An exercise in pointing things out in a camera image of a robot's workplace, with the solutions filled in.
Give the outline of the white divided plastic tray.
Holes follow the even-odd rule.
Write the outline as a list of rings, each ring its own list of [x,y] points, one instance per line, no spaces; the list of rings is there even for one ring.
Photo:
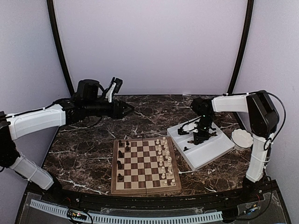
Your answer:
[[[197,117],[187,122],[200,121]],[[193,132],[187,135],[178,135],[178,129],[185,123],[178,124],[167,129],[167,135],[171,137],[173,144],[181,153],[192,171],[213,162],[233,149],[235,144],[228,136],[215,124],[209,129],[210,134],[216,133],[201,144],[194,145]]]

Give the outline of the dark chess king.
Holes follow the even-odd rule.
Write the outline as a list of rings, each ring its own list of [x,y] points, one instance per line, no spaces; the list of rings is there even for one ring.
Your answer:
[[[119,160],[117,161],[117,167],[119,170],[123,168],[123,164]]]

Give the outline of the wooden chess board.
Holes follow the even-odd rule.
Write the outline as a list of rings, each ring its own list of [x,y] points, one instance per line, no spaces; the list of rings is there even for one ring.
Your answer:
[[[126,152],[127,140],[121,140],[123,147],[119,147],[120,140],[114,141],[111,174],[112,195],[153,195],[179,192],[181,190],[178,166],[171,137],[166,137],[166,139],[169,143],[176,185],[160,187],[159,177],[155,175],[158,173],[155,141],[162,138],[129,139],[129,152]],[[119,150],[124,154],[123,158],[118,157]],[[118,160],[123,164],[121,170],[117,167]],[[119,173],[124,176],[124,182],[117,181]]]

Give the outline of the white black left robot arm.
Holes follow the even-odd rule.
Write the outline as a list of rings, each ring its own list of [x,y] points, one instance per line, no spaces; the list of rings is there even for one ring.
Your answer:
[[[52,127],[61,127],[84,120],[103,116],[122,119],[134,111],[128,103],[114,99],[123,81],[112,78],[109,86],[103,88],[99,81],[79,81],[77,91],[70,98],[61,98],[51,105],[21,113],[0,113],[0,166],[9,168],[48,191],[55,203],[63,203],[66,193],[59,188],[59,181],[53,175],[28,160],[16,149],[15,140],[31,133]]]

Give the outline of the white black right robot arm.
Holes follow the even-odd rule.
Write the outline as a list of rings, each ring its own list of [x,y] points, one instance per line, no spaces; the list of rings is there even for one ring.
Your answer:
[[[179,135],[193,133],[192,143],[198,145],[210,139],[212,122],[216,112],[245,112],[249,115],[249,123],[253,136],[253,148],[249,168],[242,181],[242,189],[238,198],[249,202],[256,196],[256,191],[263,182],[265,170],[270,161],[271,145],[279,132],[279,114],[271,97],[265,90],[224,94],[213,99],[195,98],[191,109],[200,117],[183,124],[178,129]]]

